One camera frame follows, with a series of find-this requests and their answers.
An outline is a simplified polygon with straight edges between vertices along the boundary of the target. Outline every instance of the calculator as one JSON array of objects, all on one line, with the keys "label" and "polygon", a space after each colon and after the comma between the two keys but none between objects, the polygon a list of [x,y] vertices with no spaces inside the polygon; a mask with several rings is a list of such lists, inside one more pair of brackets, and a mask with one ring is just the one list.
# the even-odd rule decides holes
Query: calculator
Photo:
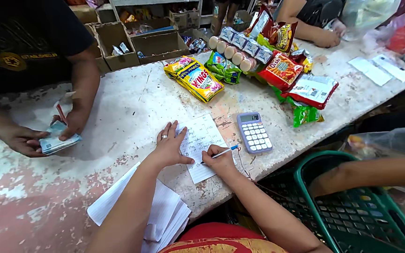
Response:
[{"label": "calculator", "polygon": [[237,115],[237,124],[248,153],[261,153],[273,149],[258,112],[246,112]]}]

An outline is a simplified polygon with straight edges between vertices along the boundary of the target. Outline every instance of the calculator display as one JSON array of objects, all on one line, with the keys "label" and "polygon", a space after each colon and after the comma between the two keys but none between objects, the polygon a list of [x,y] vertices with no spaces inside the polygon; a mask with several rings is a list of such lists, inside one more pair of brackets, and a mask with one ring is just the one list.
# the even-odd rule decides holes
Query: calculator display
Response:
[{"label": "calculator display", "polygon": [[241,116],[240,120],[242,122],[250,122],[250,121],[259,120],[259,115],[255,114],[255,115]]}]

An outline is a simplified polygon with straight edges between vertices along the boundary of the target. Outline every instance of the stack of banknotes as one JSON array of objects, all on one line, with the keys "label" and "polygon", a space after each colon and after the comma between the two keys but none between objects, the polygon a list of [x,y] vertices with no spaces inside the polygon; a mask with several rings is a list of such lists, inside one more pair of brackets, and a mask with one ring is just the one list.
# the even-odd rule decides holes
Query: stack of banknotes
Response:
[{"label": "stack of banknotes", "polygon": [[49,128],[48,132],[50,135],[48,138],[40,139],[40,146],[42,153],[50,155],[61,149],[67,148],[69,146],[75,145],[82,140],[81,136],[74,134],[66,141],[59,140],[60,134],[67,128],[67,125],[60,121],[54,122]]}]

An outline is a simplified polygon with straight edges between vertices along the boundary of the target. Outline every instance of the woman's left hand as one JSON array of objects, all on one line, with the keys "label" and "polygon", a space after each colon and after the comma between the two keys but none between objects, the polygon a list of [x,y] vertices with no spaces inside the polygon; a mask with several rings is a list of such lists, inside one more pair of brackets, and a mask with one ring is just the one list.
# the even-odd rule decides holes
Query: woman's left hand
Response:
[{"label": "woman's left hand", "polygon": [[179,135],[176,136],[177,120],[171,124],[166,124],[165,129],[157,135],[156,149],[149,154],[147,159],[156,164],[160,169],[175,164],[193,164],[192,158],[182,156],[180,145],[187,133],[187,127],[184,127]]}]

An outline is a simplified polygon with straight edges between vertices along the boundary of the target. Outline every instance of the pen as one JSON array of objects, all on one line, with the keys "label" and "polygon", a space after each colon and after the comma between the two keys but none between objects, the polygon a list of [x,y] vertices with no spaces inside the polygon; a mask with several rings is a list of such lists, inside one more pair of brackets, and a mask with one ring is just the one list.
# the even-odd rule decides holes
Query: pen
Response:
[{"label": "pen", "polygon": [[233,151],[234,149],[236,149],[236,148],[238,148],[238,147],[239,147],[239,145],[232,146],[232,147],[226,149],[225,151],[223,151],[223,152],[221,152],[221,153],[219,153],[219,154],[216,154],[216,155],[212,156],[212,158],[217,158],[217,157],[221,156],[222,154],[227,153],[227,152],[229,152],[229,151]]}]

